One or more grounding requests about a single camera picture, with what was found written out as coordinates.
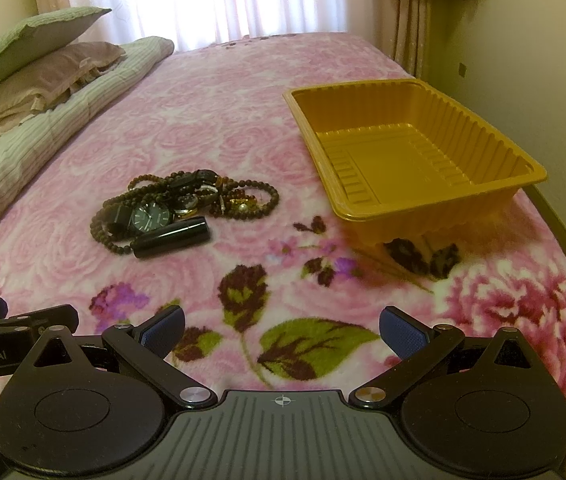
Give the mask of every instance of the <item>tray bottom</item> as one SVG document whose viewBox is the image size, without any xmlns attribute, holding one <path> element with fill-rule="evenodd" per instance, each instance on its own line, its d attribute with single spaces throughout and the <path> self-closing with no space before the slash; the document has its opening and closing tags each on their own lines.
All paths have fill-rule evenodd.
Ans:
<svg viewBox="0 0 566 480">
<path fill-rule="evenodd" d="M 352 204 L 388 204 L 450 195 L 469 178 L 411 124 L 318 134 Z"/>
</svg>

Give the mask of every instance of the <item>plastic container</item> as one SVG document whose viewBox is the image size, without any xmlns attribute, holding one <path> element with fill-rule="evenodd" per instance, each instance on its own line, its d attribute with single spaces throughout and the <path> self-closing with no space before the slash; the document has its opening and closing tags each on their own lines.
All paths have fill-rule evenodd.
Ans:
<svg viewBox="0 0 566 480">
<path fill-rule="evenodd" d="M 420 80 L 284 97 L 334 212 L 366 245 L 466 223 L 547 178 L 508 137 Z"/>
</svg>

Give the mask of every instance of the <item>curtain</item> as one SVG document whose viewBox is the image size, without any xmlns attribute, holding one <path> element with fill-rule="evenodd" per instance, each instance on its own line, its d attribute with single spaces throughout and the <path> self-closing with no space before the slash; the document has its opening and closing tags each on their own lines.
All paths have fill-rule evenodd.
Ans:
<svg viewBox="0 0 566 480">
<path fill-rule="evenodd" d="M 407 72 L 421 78 L 427 73 L 429 0 L 58 0 L 55 5 L 39 11 L 67 5 L 112 9 L 83 41 L 120 44 L 162 36 L 184 51 L 246 36 L 350 32 Z"/>
</svg>

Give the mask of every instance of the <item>gray ribbed plate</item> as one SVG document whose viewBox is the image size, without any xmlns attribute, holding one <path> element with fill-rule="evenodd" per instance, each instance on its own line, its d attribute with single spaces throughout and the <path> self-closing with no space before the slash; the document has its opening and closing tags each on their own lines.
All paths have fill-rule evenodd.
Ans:
<svg viewBox="0 0 566 480">
<path fill-rule="evenodd" d="M 29 477 L 12 473 L 6 480 Z M 227 393 L 177 416 L 136 462 L 99 480 L 457 480 L 415 455 L 381 413 L 337 391 Z M 552 472 L 536 480 L 560 480 Z"/>
</svg>

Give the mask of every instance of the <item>jewelry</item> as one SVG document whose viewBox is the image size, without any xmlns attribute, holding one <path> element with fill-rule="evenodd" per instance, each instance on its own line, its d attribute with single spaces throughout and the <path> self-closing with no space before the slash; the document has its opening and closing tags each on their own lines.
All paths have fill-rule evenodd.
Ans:
<svg viewBox="0 0 566 480">
<path fill-rule="evenodd" d="M 152 182 L 136 187 L 141 182 Z M 259 204 L 245 189 L 260 189 L 269 194 L 265 204 Z M 130 254 L 130 245 L 115 242 L 136 238 L 173 222 L 197 215 L 209 207 L 215 218 L 237 220 L 262 218 L 279 203 L 277 190 L 265 182 L 220 177 L 212 170 L 178 171 L 161 178 L 143 174 L 132 179 L 128 191 L 103 202 L 103 208 L 92 218 L 90 233 L 109 251 Z"/>
</svg>

